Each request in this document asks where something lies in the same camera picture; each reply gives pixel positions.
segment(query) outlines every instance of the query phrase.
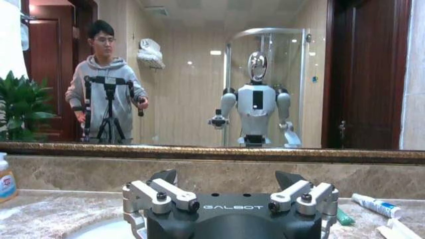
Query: tripod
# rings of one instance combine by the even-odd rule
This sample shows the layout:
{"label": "tripod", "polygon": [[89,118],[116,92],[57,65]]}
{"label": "tripod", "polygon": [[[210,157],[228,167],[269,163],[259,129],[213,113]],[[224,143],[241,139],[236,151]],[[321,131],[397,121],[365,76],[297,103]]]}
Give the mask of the tripod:
{"label": "tripod", "polygon": [[122,129],[120,126],[120,122],[118,119],[113,117],[112,114],[112,101],[114,100],[114,89],[116,89],[116,85],[109,85],[109,84],[104,84],[105,86],[105,92],[106,92],[106,100],[108,100],[108,117],[102,119],[101,121],[101,125],[98,127],[98,133],[96,138],[98,139],[98,141],[101,141],[101,135],[105,131],[105,126],[108,126],[108,143],[112,143],[114,140],[114,131],[112,129],[112,124],[116,126],[117,132],[120,134],[121,139],[118,139],[118,143],[122,143],[122,140],[125,139],[124,133],[122,133]]}
{"label": "tripod", "polygon": [[92,82],[98,83],[104,85],[105,93],[106,93],[106,100],[108,100],[108,108],[106,112],[101,121],[101,125],[98,127],[98,133],[96,135],[96,138],[98,139],[98,142],[102,142],[102,134],[105,132],[105,127],[108,127],[108,143],[113,143],[116,140],[114,137],[114,128],[117,130],[117,133],[120,135],[120,139],[117,139],[118,143],[122,143],[122,140],[125,140],[125,136],[122,133],[122,129],[120,126],[120,121],[117,118],[113,117],[113,111],[112,111],[112,101],[114,100],[114,90],[117,85],[128,85],[130,88],[130,95],[133,95],[133,88],[130,87],[133,83],[129,81],[128,83],[122,78],[110,78],[110,77],[84,77],[84,85],[85,85],[85,126],[84,126],[84,142],[89,142],[89,128],[90,128],[90,92],[92,92]]}

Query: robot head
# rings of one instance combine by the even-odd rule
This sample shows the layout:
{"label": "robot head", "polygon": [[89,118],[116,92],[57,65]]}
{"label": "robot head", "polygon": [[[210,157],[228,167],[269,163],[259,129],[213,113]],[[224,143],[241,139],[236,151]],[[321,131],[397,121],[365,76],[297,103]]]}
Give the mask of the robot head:
{"label": "robot head", "polygon": [[253,83],[261,83],[266,71],[266,57],[259,51],[250,54],[248,60],[248,73]]}

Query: black hair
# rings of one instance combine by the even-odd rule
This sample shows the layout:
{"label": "black hair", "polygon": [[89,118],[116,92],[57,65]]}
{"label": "black hair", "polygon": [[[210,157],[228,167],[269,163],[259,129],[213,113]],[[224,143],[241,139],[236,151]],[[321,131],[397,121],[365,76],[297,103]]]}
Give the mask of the black hair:
{"label": "black hair", "polygon": [[114,36],[113,28],[104,20],[97,20],[92,23],[88,28],[88,38],[94,38],[98,32],[105,32],[108,35]]}

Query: wooden door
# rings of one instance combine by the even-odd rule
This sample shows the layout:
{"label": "wooden door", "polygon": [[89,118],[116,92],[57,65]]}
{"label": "wooden door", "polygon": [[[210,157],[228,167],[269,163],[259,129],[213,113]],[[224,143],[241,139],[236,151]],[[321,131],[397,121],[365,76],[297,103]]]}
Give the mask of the wooden door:
{"label": "wooden door", "polygon": [[68,103],[65,91],[73,74],[73,6],[36,6],[29,14],[37,18],[29,22],[30,77],[42,79],[52,87],[53,112],[50,128],[44,129],[49,140],[74,141],[77,122]]}
{"label": "wooden door", "polygon": [[398,149],[410,0],[333,2],[325,145]]}

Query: gray hoodie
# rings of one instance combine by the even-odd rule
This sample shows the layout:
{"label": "gray hoodie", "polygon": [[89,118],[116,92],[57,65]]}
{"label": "gray hoodie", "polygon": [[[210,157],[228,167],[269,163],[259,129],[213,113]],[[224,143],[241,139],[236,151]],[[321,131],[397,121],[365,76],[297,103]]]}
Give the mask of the gray hoodie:
{"label": "gray hoodie", "polygon": [[[136,100],[140,96],[146,97],[146,92],[137,80],[136,74],[132,68],[126,65],[126,62],[121,58],[113,58],[112,63],[108,66],[100,66],[94,61],[94,56],[90,55],[85,61],[82,61],[73,73],[73,79],[70,86],[65,93],[65,100],[70,104],[73,110],[84,109],[85,101],[85,86],[84,76],[109,76],[116,78],[124,78],[125,81],[133,81],[134,86],[134,98],[130,99],[129,88],[126,85],[117,85],[114,90],[114,100],[112,102],[113,117],[118,119],[120,126],[126,139],[132,138],[133,119],[132,119],[132,105],[136,105]],[[104,85],[92,83],[92,99],[90,99],[90,138],[97,136],[98,127],[101,125],[102,117],[108,109],[108,100],[104,90]]]}

